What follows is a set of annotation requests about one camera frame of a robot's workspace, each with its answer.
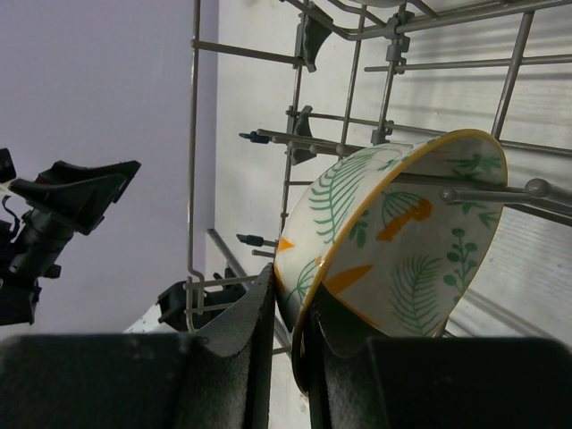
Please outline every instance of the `purple wall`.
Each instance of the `purple wall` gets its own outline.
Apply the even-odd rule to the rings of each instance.
[[[0,147],[11,149],[19,175],[59,159],[143,164],[99,228],[63,252],[62,278],[42,281],[33,331],[120,331],[186,276],[192,3],[0,3]],[[202,38],[213,41],[218,2],[203,4]],[[201,71],[199,268],[215,214],[215,55],[201,55]]]

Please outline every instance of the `bowl rim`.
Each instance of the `bowl rim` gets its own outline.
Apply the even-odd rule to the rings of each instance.
[[[304,344],[303,344],[303,341],[304,341],[303,334],[304,334],[304,324],[306,322],[308,309],[310,307],[310,304],[312,303],[312,300],[314,298],[314,295],[317,291],[318,286],[322,282],[322,279],[324,278],[325,274],[328,271],[328,268],[330,267],[330,264],[333,260],[334,255],[337,253],[338,248],[341,246],[341,244],[346,241],[346,238],[349,234],[349,230],[351,229],[353,224],[356,222],[356,220],[359,218],[359,216],[361,216],[361,214],[369,206],[371,206],[374,199],[377,198],[377,196],[380,194],[380,192],[383,191],[383,189],[385,189],[388,185],[390,185],[393,182],[393,180],[398,176],[398,174],[400,174],[401,172],[403,172],[404,170],[409,168],[409,166],[412,165],[413,163],[415,163],[416,161],[418,161],[419,158],[421,158],[422,156],[425,156],[429,152],[435,150],[437,147],[442,147],[442,146],[448,145],[449,143],[453,143],[458,139],[467,138],[467,137],[478,137],[478,138],[484,139],[484,140],[488,141],[489,143],[491,143],[494,147],[497,148],[497,150],[500,154],[502,166],[504,167],[502,169],[504,172],[503,186],[507,186],[507,183],[509,181],[509,169],[508,169],[508,165],[507,165],[507,157],[504,153],[504,149],[502,148],[501,143],[495,137],[493,137],[491,134],[489,134],[488,132],[482,131],[482,130],[475,130],[475,129],[455,130],[455,131],[448,132],[446,134],[442,134],[441,136],[434,137],[433,139],[428,139],[424,145],[417,146],[411,152],[409,152],[407,154],[406,160],[402,160],[398,164],[394,165],[387,172],[387,174],[385,174],[380,179],[380,181],[377,183],[377,185],[375,185],[375,187],[372,189],[372,191],[367,195],[367,197],[364,198],[362,203],[356,208],[356,210],[354,211],[353,215],[349,218],[349,221],[346,223],[346,225],[341,229],[340,234],[338,235],[338,239],[336,240],[336,242],[333,243],[328,248],[327,252],[325,253],[324,257],[322,258],[322,263],[320,264],[320,266],[318,267],[318,269],[315,273],[314,280],[312,281],[311,286],[308,288],[308,292],[307,292],[306,297],[304,298],[304,302],[300,306],[298,316],[296,318],[296,323],[294,324],[294,329],[292,332],[291,362],[292,362],[292,372],[294,373],[294,379],[296,380],[296,384],[298,385],[299,389],[303,393],[307,394],[307,386],[305,386],[304,383],[300,380],[299,367],[302,365],[302,361],[304,360],[303,355],[305,355]],[[504,208],[504,205],[500,205],[500,215],[502,215],[503,208]],[[494,229],[492,230],[492,237],[494,237],[498,227],[499,227],[499,222],[497,222],[494,225]],[[468,288],[463,292],[463,294],[461,295],[461,298],[465,295],[465,293],[467,293],[467,290],[468,290]]]

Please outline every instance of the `wire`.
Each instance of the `wire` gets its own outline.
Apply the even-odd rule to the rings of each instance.
[[[20,231],[20,218],[18,217],[18,215],[15,212],[10,210],[6,206],[6,202],[9,199],[10,199],[9,195],[6,195],[6,196],[4,196],[4,198],[2,198],[2,207],[4,208],[4,210],[6,211],[7,214],[9,214],[11,217],[14,218],[14,228],[13,228],[12,232],[10,233],[10,240],[11,240],[11,239],[14,239],[18,235],[18,232]]]

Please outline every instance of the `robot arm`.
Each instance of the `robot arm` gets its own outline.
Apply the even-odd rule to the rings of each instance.
[[[12,229],[0,221],[0,325],[34,323],[38,278],[60,276],[55,262],[65,245],[75,232],[89,235],[96,229],[139,168],[137,161],[97,168],[58,161],[26,181],[16,177],[9,150],[0,149],[0,190],[31,207],[21,231],[15,214]]]

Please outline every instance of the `dish rack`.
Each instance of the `dish rack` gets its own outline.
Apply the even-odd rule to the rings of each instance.
[[[296,31],[295,54],[293,56],[278,55],[269,52],[247,49],[244,47],[227,46],[211,43],[200,39],[200,8],[201,0],[194,0],[193,21],[193,62],[192,62],[192,89],[190,110],[190,141],[189,141],[189,222],[188,222],[188,270],[189,280],[185,284],[187,291],[187,319],[191,332],[195,331],[192,315],[209,310],[219,310],[229,305],[205,307],[203,290],[211,286],[221,286],[234,283],[242,283],[247,289],[256,276],[248,276],[236,257],[231,253],[223,239],[216,230],[209,230],[207,234],[214,241],[226,258],[229,267],[239,276],[232,279],[220,279],[206,281],[205,276],[195,269],[193,265],[193,217],[195,206],[194,178],[195,178],[195,148],[197,136],[197,101],[198,101],[198,59],[201,50],[212,51],[227,55],[240,55],[243,57],[291,64],[295,72],[295,84],[293,88],[292,104],[286,111],[286,131],[276,130],[253,130],[250,133],[240,134],[244,139],[253,143],[266,144],[270,141],[284,144],[287,147],[284,180],[282,189],[282,206],[279,216],[280,230],[288,217],[288,203],[290,189],[297,186],[309,186],[311,181],[294,181],[291,179],[292,167],[306,162],[318,154],[335,156],[338,159],[357,152],[362,147],[347,144],[350,124],[359,124],[374,127],[371,143],[383,144],[389,141],[394,130],[407,131],[425,136],[439,136],[446,130],[430,130],[413,126],[401,125],[388,119],[388,107],[391,100],[391,89],[398,75],[408,71],[427,71],[442,69],[474,69],[485,67],[507,67],[508,71],[504,85],[500,93],[491,134],[500,141],[507,149],[526,151],[532,155],[550,155],[562,158],[572,158],[572,150],[560,147],[546,147],[501,139],[502,128],[505,123],[510,99],[517,81],[520,67],[538,64],[562,64],[572,63],[571,55],[545,55],[524,57],[526,41],[537,10],[559,7],[572,4],[572,0],[522,0],[522,1],[484,1],[480,3],[455,7],[443,11],[435,11],[430,5],[421,0],[410,0],[399,7],[399,10],[387,21],[381,20],[367,6],[358,4],[346,4],[339,0],[324,0],[345,13],[355,14],[359,17],[358,26],[348,29],[335,24],[334,20],[318,5],[308,0],[281,0],[290,4],[300,11],[300,22]],[[411,32],[434,29],[451,25],[459,25],[466,22],[490,20],[507,15],[522,15],[520,26],[517,29],[516,41],[512,56],[501,59],[482,59],[473,61],[457,61],[444,63],[407,63],[404,54],[409,49],[409,37]],[[314,112],[311,106],[299,107],[300,88],[302,84],[302,71],[306,68],[314,72],[316,56],[324,41],[329,37],[340,37],[354,43],[354,54],[349,78],[348,97],[343,115],[320,114]],[[359,119],[351,115],[354,100],[354,91],[358,75],[359,58],[362,40],[370,38],[385,38],[388,40],[386,61],[387,65],[366,67],[366,72],[386,73],[383,96],[378,121]],[[312,136],[310,118],[324,119],[342,123],[339,141],[317,139]],[[572,226],[572,191],[554,186],[540,178],[531,178],[523,188],[481,186],[475,182],[459,183],[447,181],[444,178],[421,176],[414,174],[401,174],[401,181],[409,183],[432,183],[442,187],[441,197],[446,202],[501,202],[511,210],[518,210],[528,215],[538,216],[545,220]],[[259,257],[273,258],[277,241],[266,239],[257,235],[238,234],[243,243],[257,247],[252,254]],[[193,290],[197,294],[197,302],[193,300]],[[275,353],[289,352],[290,346],[288,334],[282,321],[277,317],[275,320],[275,337],[281,347]],[[438,336],[453,336],[447,329],[446,324],[437,333]]]

